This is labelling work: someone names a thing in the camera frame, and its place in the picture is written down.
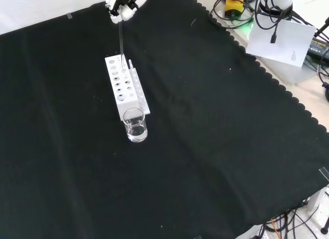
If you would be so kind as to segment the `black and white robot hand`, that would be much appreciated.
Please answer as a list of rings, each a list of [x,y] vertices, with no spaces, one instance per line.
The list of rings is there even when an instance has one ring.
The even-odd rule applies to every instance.
[[[118,24],[130,20],[146,2],[147,0],[105,0],[105,6],[112,22]]]

